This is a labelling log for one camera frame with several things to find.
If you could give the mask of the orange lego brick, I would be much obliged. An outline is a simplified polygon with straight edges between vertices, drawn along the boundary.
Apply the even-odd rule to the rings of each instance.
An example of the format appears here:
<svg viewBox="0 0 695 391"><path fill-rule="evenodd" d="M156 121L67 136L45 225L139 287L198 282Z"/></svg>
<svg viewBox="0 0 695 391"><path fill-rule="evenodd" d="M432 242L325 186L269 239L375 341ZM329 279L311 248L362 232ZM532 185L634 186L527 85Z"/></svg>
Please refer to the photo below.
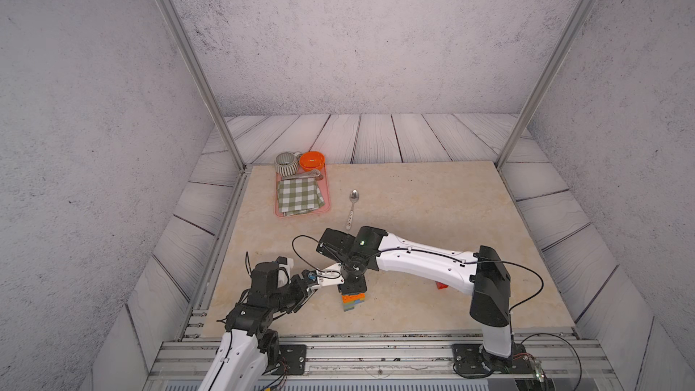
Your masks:
<svg viewBox="0 0 695 391"><path fill-rule="evenodd" d="M344 304L357 304L361 303L365 300L366 295L365 293L360 293L360 294L354 294L354 295L343 295L342 296L342 302Z"/></svg>

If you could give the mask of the blue long lego brick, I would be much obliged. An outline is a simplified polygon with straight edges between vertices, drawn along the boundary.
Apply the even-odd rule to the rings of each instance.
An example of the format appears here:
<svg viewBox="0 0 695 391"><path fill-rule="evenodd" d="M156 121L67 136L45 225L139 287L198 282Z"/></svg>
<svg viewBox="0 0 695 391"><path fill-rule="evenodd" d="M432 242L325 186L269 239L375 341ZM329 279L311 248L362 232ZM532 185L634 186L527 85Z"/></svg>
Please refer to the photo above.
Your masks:
<svg viewBox="0 0 695 391"><path fill-rule="evenodd" d="M354 300L354 302L347 302L347 303L344 303L344 304L343 304L343 308L344 308L344 305L355 305L355 306L357 307L358 305L360 305L360 304L362 304L362 303L363 303L363 300Z"/></svg>

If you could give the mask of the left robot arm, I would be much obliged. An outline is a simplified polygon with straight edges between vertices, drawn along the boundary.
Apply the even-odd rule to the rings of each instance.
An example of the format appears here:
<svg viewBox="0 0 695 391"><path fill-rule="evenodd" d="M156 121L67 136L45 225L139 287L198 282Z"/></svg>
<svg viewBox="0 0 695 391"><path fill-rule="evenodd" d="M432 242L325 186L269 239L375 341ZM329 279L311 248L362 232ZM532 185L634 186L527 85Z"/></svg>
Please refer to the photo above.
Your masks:
<svg viewBox="0 0 695 391"><path fill-rule="evenodd" d="M251 270L251 285L224 319L226 331L201 390L251 390L264 375L276 375L270 389L287 375L280 338L271 324L277 316L297 312L319 287L315 271L290 275L291 260L260 262Z"/></svg>

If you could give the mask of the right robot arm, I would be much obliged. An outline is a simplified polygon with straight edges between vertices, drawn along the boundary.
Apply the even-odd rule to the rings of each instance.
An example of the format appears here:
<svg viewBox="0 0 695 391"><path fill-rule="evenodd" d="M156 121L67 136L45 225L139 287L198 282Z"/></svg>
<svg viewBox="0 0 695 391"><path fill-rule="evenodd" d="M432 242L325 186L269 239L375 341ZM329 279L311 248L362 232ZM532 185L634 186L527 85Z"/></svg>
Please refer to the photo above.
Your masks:
<svg viewBox="0 0 695 391"><path fill-rule="evenodd" d="M501 260L495 249L482 245L476 252L445 250L363 226L356 236L325 230L317 252L337 263L331 271L340 274L338 288L344 295L367 291L368 270L406 273L469 295L470 316L483 331L483 355L492 360L512 358L510 263Z"/></svg>

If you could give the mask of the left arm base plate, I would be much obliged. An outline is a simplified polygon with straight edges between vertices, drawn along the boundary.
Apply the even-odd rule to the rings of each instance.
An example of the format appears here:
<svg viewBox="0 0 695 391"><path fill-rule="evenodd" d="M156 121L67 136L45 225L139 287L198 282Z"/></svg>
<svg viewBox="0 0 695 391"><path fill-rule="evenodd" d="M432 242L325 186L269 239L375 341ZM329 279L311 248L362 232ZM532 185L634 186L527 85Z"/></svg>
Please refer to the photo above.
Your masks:
<svg viewBox="0 0 695 391"><path fill-rule="evenodd" d="M275 344L266 352L267 375L302 376L305 372L308 348L303 344Z"/></svg>

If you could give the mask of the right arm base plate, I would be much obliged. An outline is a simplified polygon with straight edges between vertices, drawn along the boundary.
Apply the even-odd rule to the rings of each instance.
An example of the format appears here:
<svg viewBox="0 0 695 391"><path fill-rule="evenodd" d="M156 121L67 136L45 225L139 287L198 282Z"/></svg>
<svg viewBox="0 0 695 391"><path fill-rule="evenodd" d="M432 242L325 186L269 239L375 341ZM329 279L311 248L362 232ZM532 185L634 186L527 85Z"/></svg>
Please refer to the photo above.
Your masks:
<svg viewBox="0 0 695 391"><path fill-rule="evenodd" d="M494 374L532 374L536 371L531 356L518 343L512 343L511 354L507 358L486 352L481 344L454 344L452 357L454 372L465 378L488 378Z"/></svg>

